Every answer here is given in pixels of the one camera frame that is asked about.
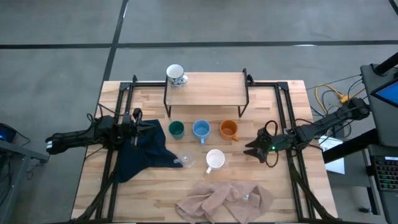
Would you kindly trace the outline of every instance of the crumpled towel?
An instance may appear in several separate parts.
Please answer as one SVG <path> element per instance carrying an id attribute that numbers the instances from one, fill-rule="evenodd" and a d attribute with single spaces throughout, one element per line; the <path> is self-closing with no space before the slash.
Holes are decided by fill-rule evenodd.
<path id="1" fill-rule="evenodd" d="M 176 203 L 177 213 L 187 222 L 207 219 L 214 223 L 217 208 L 224 205 L 241 224 L 265 214 L 274 196 L 255 182 L 205 182 L 195 184 L 188 196 Z"/>

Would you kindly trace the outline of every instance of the wooden table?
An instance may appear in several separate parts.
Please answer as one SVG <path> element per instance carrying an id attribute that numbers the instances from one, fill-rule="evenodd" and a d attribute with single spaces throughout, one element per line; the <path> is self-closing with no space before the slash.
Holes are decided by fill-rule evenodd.
<path id="1" fill-rule="evenodd" d="M 104 83 L 99 98 L 101 104 L 115 109 L 119 83 Z M 304 82 L 298 80 L 288 81 L 288 83 L 295 117 L 311 120 L 312 113 Z M 144 113 L 143 120 L 158 119 L 166 135 L 166 148 L 176 155 L 183 151 L 193 152 L 195 164 L 189 169 L 149 168 L 141 171 L 130 181 L 119 184 L 113 221 L 184 222 L 175 212 L 175 203 L 184 198 L 198 180 L 255 181 L 276 197 L 271 209 L 258 218 L 256 222 L 297 221 L 285 152 L 280 153 L 279 162 L 274 168 L 268 168 L 265 163 L 260 164 L 256 158 L 243 154 L 243 150 L 247 149 L 244 145 L 256 137 L 257 130 L 262 128 L 266 121 L 272 119 L 279 124 L 273 88 L 250 87 L 249 96 L 250 104 L 242 118 L 238 118 L 236 108 L 229 106 L 176 107 L 173 108 L 172 117 L 168 118 L 163 104 L 164 87 L 135 87 L 131 112 L 134 108 L 139 107 Z M 282 101 L 284 102 L 284 109 L 287 111 L 285 100 Z M 191 131 L 194 121 L 198 119 L 206 119 L 211 124 L 211 135 L 204 146 L 200 145 Z M 238 122 L 238 142 L 227 141 L 220 137 L 218 126 L 224 119 L 233 119 Z M 181 140 L 173 139 L 168 132 L 168 125 L 173 120 L 182 121 L 185 125 L 185 135 Z M 101 146 L 90 146 L 87 154 L 99 147 Z M 226 162 L 220 170 L 216 170 L 205 177 L 205 156 L 211 149 L 222 150 L 226 155 Z M 337 217 L 321 152 L 319 149 L 308 147 L 303 151 L 303 156 L 311 190 L 328 212 Z M 85 161 L 72 218 L 82 214 L 98 193 L 105 157 L 106 150 L 101 150 Z M 270 154 L 270 163 L 273 163 L 274 159 L 275 156 Z M 109 194 L 110 190 L 105 199 L 103 214 L 108 211 Z M 308 217 L 301 190 L 300 198 L 305 217 Z M 220 207 L 218 210 L 216 220 L 218 222 L 236 222 L 224 207 Z"/>

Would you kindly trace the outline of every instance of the green mug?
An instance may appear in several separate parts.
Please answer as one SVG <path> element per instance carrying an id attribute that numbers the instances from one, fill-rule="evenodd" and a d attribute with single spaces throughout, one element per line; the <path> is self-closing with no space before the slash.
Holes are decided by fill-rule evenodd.
<path id="1" fill-rule="evenodd" d="M 175 139 L 181 139 L 184 136 L 184 124 L 181 121 L 171 122 L 169 132 Z"/>

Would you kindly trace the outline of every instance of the blue mug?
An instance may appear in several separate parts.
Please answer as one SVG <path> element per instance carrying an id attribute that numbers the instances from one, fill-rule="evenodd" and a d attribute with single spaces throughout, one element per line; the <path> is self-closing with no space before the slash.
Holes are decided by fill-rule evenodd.
<path id="1" fill-rule="evenodd" d="M 193 124 L 193 135 L 204 145 L 210 134 L 210 124 L 205 120 L 198 120 Z"/>

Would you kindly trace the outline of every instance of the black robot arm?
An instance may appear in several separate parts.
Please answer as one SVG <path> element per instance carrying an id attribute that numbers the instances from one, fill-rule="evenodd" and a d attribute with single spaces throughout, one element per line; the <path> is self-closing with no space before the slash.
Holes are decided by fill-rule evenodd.
<path id="1" fill-rule="evenodd" d="M 312 123 L 293 127 L 286 130 L 285 134 L 271 136 L 266 127 L 257 132 L 257 138 L 246 145 L 252 147 L 244 151 L 245 154 L 254 156 L 261 163 L 267 159 L 271 151 L 281 151 L 288 148 L 303 149 L 318 135 L 325 134 L 330 128 L 349 119 L 361 120 L 370 115 L 369 106 L 360 98 L 353 98 L 332 114 Z"/>
<path id="2" fill-rule="evenodd" d="M 131 119 L 131 115 L 126 113 L 122 117 L 121 124 L 117 124 L 113 117 L 106 115 L 94 119 L 87 130 L 55 133 L 45 140 L 47 152 L 55 155 L 65 152 L 69 148 L 94 144 L 102 144 L 105 148 L 108 148 L 110 145 L 121 145 L 125 139 L 143 136 L 154 130 L 154 125 L 141 120 L 141 109 L 134 109 L 132 115 L 135 121 Z"/>

